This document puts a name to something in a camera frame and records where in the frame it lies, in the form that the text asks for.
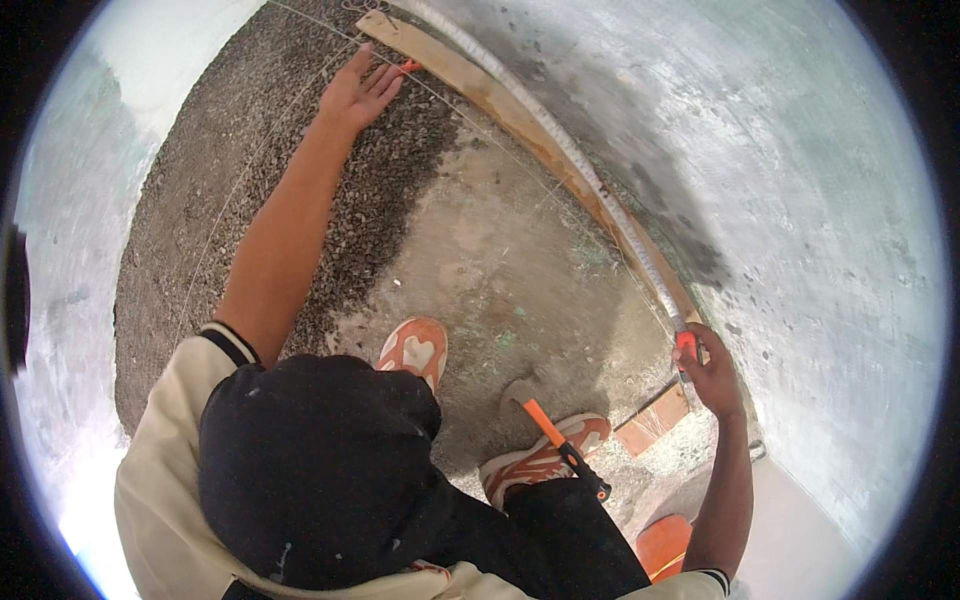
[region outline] orange sneaker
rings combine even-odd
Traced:
[[[446,329],[428,317],[411,317],[394,329],[380,350],[378,371],[409,371],[437,391],[446,367]]]
[[[610,422],[596,413],[575,415],[557,423],[570,444],[585,459],[594,454],[611,433]],[[503,454],[480,467],[480,481],[491,505],[503,511],[503,494],[514,485],[533,485],[548,479],[573,477],[573,469],[543,436],[529,450]]]

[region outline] dirt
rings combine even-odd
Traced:
[[[340,32],[358,33],[359,14],[338,1],[290,4]],[[114,397],[128,435],[176,342],[210,319],[237,243],[302,140],[325,84],[355,46],[268,4],[227,42],[188,95],[143,184],[117,282]],[[400,59],[379,44],[375,50]],[[447,100],[457,96],[427,73],[418,77]],[[324,257],[284,356],[329,353],[324,340],[332,315],[365,305],[401,247],[418,193],[453,144],[451,115],[440,98],[408,83],[360,135],[335,197]]]

